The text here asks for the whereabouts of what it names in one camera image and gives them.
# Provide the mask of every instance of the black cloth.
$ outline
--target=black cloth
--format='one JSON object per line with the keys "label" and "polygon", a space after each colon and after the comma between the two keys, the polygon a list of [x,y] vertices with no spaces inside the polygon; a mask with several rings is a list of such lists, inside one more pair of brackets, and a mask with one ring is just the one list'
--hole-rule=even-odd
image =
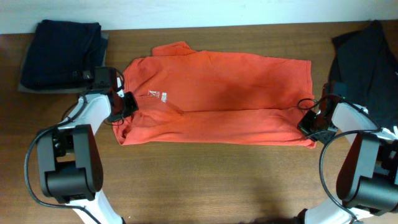
{"label": "black cloth", "polygon": [[398,126],[398,62],[388,48],[382,25],[332,40],[336,49],[329,81],[345,83],[347,99],[365,106],[384,128]]}
{"label": "black cloth", "polygon": [[102,65],[107,45],[99,23],[43,20],[25,57],[21,84],[33,90],[82,87],[82,71]]}

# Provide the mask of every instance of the table surface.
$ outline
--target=table surface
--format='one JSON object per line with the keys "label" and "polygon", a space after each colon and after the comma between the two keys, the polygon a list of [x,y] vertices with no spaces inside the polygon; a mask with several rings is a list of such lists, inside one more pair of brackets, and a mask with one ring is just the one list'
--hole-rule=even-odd
{"label": "table surface", "polygon": [[[363,29],[370,22],[282,24],[189,29],[114,30],[106,64],[126,68],[151,48],[184,40],[195,50],[249,52],[312,61],[313,92],[321,96],[335,56],[331,38]],[[398,21],[383,22],[387,41],[398,54]],[[40,128],[60,121],[75,95],[35,95],[16,91],[20,66],[32,34],[0,35],[0,222],[81,223],[71,210],[36,204],[27,193],[23,163]],[[151,142],[120,146],[110,126],[102,125],[96,142],[104,169],[103,190],[127,223],[239,223],[255,218],[292,217],[326,199],[318,175],[322,144],[245,146]],[[335,190],[348,152],[345,139],[333,143],[325,159],[325,177]],[[30,160],[37,195],[37,156]],[[396,216],[366,223],[396,223]]]}

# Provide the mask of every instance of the shirt logo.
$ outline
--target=shirt logo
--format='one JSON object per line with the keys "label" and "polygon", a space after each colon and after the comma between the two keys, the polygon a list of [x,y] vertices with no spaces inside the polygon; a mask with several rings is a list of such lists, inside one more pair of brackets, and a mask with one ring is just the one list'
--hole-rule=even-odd
{"label": "shirt logo", "polygon": [[[148,90],[148,96],[154,96],[154,97],[160,98],[160,92],[159,91]],[[162,93],[162,101],[164,103],[166,103],[166,101],[167,101],[167,93]]]}
{"label": "shirt logo", "polygon": [[162,101],[166,103],[167,100],[167,93],[162,93]]}

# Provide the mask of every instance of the cable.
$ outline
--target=cable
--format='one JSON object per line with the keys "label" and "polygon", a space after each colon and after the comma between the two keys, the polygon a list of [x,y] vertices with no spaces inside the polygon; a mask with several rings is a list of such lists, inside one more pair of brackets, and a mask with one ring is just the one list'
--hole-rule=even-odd
{"label": "cable", "polygon": [[346,208],[346,207],[344,207],[342,204],[340,204],[340,203],[334,198],[334,196],[332,196],[332,194],[330,193],[328,187],[326,186],[325,178],[324,178],[324,176],[323,176],[323,158],[324,158],[324,156],[325,156],[326,150],[328,149],[329,145],[330,145],[334,140],[336,140],[336,139],[338,139],[338,138],[340,138],[340,137],[349,135],[349,134],[359,134],[359,133],[362,133],[362,132],[374,133],[374,132],[378,132],[378,131],[377,131],[377,129],[374,129],[374,130],[354,130],[354,131],[346,131],[346,132],[344,132],[344,133],[338,134],[338,135],[336,135],[334,138],[332,138],[330,141],[328,141],[328,143],[326,143],[326,144],[324,145],[324,147],[322,148],[320,157],[319,157],[319,176],[320,176],[320,180],[321,180],[321,184],[322,184],[323,189],[325,190],[327,196],[330,198],[330,200],[331,200],[334,204],[336,204],[339,208],[341,208],[341,209],[343,209],[344,211],[346,211],[347,213],[349,213],[355,220],[358,220],[358,218],[356,217],[356,215],[355,215],[351,210],[349,210],[348,208]]}
{"label": "cable", "polygon": [[309,134],[309,135],[305,136],[305,138],[306,138],[306,139],[309,139],[309,138],[312,137],[312,136],[315,136],[315,135],[317,135],[317,134],[319,134],[319,133],[324,133],[324,132],[327,132],[327,131],[328,131],[328,130],[317,131],[317,132],[315,132],[315,133],[312,133],[312,134]]}
{"label": "cable", "polygon": [[53,131],[55,128],[59,128],[61,126],[69,124],[69,123],[73,122],[73,120],[75,120],[77,117],[79,117],[79,115],[84,111],[84,109],[86,108],[86,105],[88,103],[86,96],[85,95],[81,95],[81,96],[83,97],[83,100],[84,100],[83,105],[81,106],[81,108],[78,110],[78,112],[74,116],[72,116],[70,119],[66,120],[65,122],[56,124],[54,126],[51,126],[47,129],[41,131],[38,135],[36,135],[36,137],[34,138],[32,143],[30,144],[28,151],[26,152],[26,156],[25,156],[25,164],[24,164],[25,183],[26,183],[26,187],[27,187],[27,190],[28,190],[30,196],[32,196],[32,198],[35,200],[35,202],[37,202],[39,205],[43,205],[43,206],[50,207],[50,208],[79,209],[82,212],[85,212],[90,218],[92,218],[94,222],[96,222],[97,224],[101,224],[85,207],[76,206],[76,205],[55,205],[55,204],[46,203],[46,202],[41,201],[39,198],[37,198],[35,193],[33,193],[33,190],[31,188],[30,182],[29,182],[29,175],[28,175],[29,157],[30,157],[30,154],[31,154],[34,146],[37,144],[37,142],[40,140],[40,138],[43,137],[44,135],[46,135],[47,133]]}
{"label": "cable", "polygon": [[[115,122],[119,122],[120,120],[122,121],[121,124],[113,124],[113,123],[115,123]],[[106,124],[106,125],[110,125],[110,126],[120,126],[120,125],[123,125],[123,124],[124,124],[124,118],[119,119],[119,120],[116,120],[116,121],[113,121],[113,123],[107,123],[107,122],[105,122],[105,120],[104,120],[103,123]]]}
{"label": "cable", "polygon": [[[307,101],[307,100],[312,101],[312,102],[314,102],[315,104],[314,104],[313,106],[309,107],[309,108],[302,108],[302,107],[300,107],[301,102]],[[317,107],[317,106],[322,102],[322,100],[323,100],[322,98],[321,98],[319,101],[318,101],[318,100],[311,99],[311,98],[304,98],[304,99],[301,99],[301,100],[297,103],[297,108],[300,109],[300,110],[310,110],[310,109],[313,109],[313,108]]]}
{"label": "cable", "polygon": [[73,107],[75,107],[77,104],[78,104],[78,101],[77,101],[76,103],[70,105],[70,107],[68,107],[68,109],[67,109],[65,112],[63,112],[63,114],[62,114],[62,116],[61,116],[61,121],[63,121],[63,120],[65,119],[65,116],[67,115],[67,113],[68,113]]}

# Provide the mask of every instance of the orange shirt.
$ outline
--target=orange shirt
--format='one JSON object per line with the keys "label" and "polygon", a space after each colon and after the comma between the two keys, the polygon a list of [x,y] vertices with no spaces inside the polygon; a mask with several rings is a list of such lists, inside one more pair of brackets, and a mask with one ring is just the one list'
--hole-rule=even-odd
{"label": "orange shirt", "polygon": [[[296,129],[313,98],[311,62],[156,47],[124,71],[139,110],[113,126],[122,145],[149,141],[315,147]],[[311,106],[312,102],[303,102]]]}

